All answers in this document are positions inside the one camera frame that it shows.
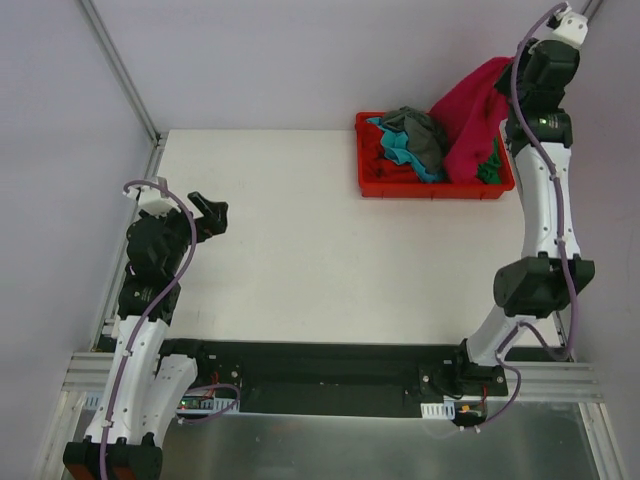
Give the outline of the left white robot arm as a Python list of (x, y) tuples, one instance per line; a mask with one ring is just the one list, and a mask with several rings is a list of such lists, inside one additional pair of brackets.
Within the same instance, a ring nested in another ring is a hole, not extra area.
[(198, 192), (182, 202), (146, 185), (131, 193), (139, 214), (126, 232), (114, 357), (82, 440), (63, 453), (74, 479), (159, 478), (162, 445), (180, 401), (211, 377), (210, 363), (195, 349), (164, 354), (161, 347), (194, 247), (226, 232), (229, 206)]

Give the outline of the magenta t shirt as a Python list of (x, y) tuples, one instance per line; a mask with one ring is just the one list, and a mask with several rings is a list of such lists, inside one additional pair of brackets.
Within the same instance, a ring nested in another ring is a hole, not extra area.
[(510, 57), (494, 57), (463, 78), (429, 111), (445, 131), (448, 152), (443, 166), (454, 184), (479, 184), (478, 167), (493, 152), (499, 126), (508, 115), (508, 102), (495, 88)]

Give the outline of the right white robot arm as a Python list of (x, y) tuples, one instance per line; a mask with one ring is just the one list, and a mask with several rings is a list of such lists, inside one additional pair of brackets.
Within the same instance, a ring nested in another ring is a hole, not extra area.
[(573, 144), (570, 116), (561, 108), (565, 88), (580, 62), (579, 50), (560, 40), (528, 40), (496, 89), (509, 110), (504, 142), (512, 159), (524, 213), (521, 258), (496, 272), (495, 305), (479, 329), (458, 347), (452, 387), (473, 394), (495, 387), (500, 360), (524, 333), (565, 308), (593, 280), (595, 264), (583, 258), (575, 238), (568, 173)]

